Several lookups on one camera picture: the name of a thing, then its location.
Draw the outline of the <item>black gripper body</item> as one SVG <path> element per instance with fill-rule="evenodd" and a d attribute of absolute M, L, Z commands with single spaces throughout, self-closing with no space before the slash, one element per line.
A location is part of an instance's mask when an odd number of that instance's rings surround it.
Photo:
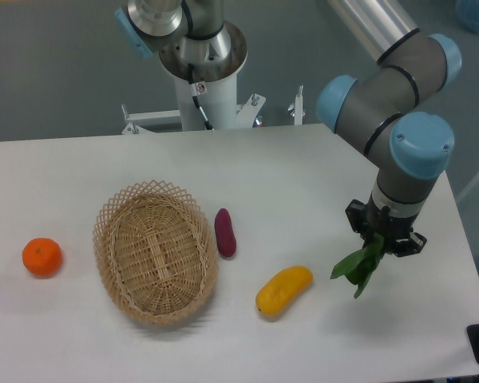
<path fill-rule="evenodd" d="M 366 233 L 366 239 L 371 239 L 374 233 L 382 235 L 385 240 L 385 253 L 391 253 L 391 245 L 395 240 L 405 239 L 410 235 L 414 221 L 417 218 L 416 215 L 398 218 L 390 213 L 389 207 L 378 209 L 373 203 L 367 204 L 368 232 Z"/>

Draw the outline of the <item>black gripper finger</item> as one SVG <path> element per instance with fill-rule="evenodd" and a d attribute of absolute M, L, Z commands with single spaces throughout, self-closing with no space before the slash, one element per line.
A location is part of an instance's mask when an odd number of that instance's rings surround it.
<path fill-rule="evenodd" d="M 391 253 L 395 256 L 419 254 L 427 243 L 427 238 L 417 232 L 410 232 L 405 239 L 397 239 L 391 245 Z"/>
<path fill-rule="evenodd" d="M 368 232 L 367 205 L 353 199 L 346 207 L 345 213 L 352 231 L 359 234 L 362 240 L 366 240 L 366 233 Z"/>

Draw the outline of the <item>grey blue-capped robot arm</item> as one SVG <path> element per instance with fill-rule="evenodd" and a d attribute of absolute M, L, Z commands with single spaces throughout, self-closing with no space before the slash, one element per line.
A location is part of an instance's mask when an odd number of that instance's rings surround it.
<path fill-rule="evenodd" d="M 396 1 L 331 5 L 380 68 L 364 81 L 336 77 L 316 102 L 318 118 L 378 168 L 369 201 L 351 202 L 346 216 L 364 240 L 382 236 L 384 252 L 415 255 L 426 238 L 414 221 L 454 146 L 451 127 L 417 107 L 457 76 L 461 52 L 424 35 Z M 184 130 L 252 126 L 260 101 L 236 105 L 247 44 L 221 1 L 130 1 L 114 17 L 133 50 L 158 56 L 172 76 Z"/>

